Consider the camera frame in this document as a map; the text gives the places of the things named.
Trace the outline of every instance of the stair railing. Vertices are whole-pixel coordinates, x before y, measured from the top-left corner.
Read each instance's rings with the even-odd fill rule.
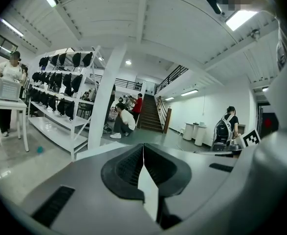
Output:
[[[167,133],[167,130],[169,128],[169,121],[171,119],[171,114],[172,114],[172,109],[168,108],[166,110],[164,103],[162,102],[161,97],[159,96],[157,98],[157,110],[158,110],[158,114],[160,115],[160,120],[162,123],[162,127],[163,127],[163,133]]]

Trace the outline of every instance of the gray floor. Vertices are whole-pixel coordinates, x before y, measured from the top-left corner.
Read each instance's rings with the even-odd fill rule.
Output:
[[[22,139],[17,138],[16,116],[12,114],[9,137],[2,137],[0,133],[0,194],[16,204],[37,185],[71,163],[69,152],[51,142],[32,125],[27,125],[27,139],[29,152],[25,152]],[[195,146],[191,141],[183,140],[182,136],[172,130],[165,135],[136,129],[129,137],[123,137],[121,140],[112,140],[105,134],[101,145],[113,141],[125,144],[149,142],[175,149],[180,147],[184,151],[207,150]],[[43,147],[43,153],[37,152],[39,146]]]

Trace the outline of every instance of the black pants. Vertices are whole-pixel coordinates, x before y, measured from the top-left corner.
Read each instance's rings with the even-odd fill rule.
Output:
[[[12,110],[0,109],[0,129],[2,133],[11,128],[11,114]]]
[[[137,123],[137,120],[138,120],[140,113],[133,112],[133,111],[129,111],[129,112],[133,115],[134,121]]]
[[[114,129],[113,129],[114,132],[116,133],[125,133],[125,132],[128,132],[129,134],[131,132],[133,132],[133,130],[129,129],[129,126],[127,124],[124,124],[123,123],[123,120],[122,118],[119,116],[117,116],[116,120],[115,120],[115,124],[114,124]]]
[[[109,101],[109,105],[108,105],[108,109],[106,111],[106,116],[105,116],[105,121],[104,124],[106,124],[108,122],[108,118],[109,118],[109,114],[110,114],[110,107],[112,106],[113,102],[115,101],[115,95],[111,95],[110,96],[110,101]]]

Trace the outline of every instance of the balcony railing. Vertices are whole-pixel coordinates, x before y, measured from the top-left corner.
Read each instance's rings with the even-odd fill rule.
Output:
[[[101,75],[94,75],[94,76],[95,76],[95,81],[100,83],[102,80],[102,76]],[[142,84],[140,83],[135,83],[135,82],[120,79],[120,78],[115,79],[115,86],[132,89],[135,91],[141,91],[141,88],[142,88]]]
[[[169,74],[168,77],[166,77],[164,79],[163,82],[161,82],[160,85],[157,86],[156,90],[155,90],[155,94],[159,93],[162,89],[164,89],[167,85],[169,85],[170,83],[172,83],[175,79],[177,79],[178,77],[180,77],[182,74],[184,74],[188,69],[185,68],[182,65],[179,65],[172,73]]]

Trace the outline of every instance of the white table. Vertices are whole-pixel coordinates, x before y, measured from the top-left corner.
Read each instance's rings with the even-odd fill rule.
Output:
[[[29,151],[28,142],[27,142],[27,131],[26,131],[26,108],[27,108],[27,105],[21,99],[19,99],[18,102],[0,99],[0,109],[16,111],[17,136],[19,139],[21,139],[20,111],[22,111],[22,135],[23,135],[25,150]]]

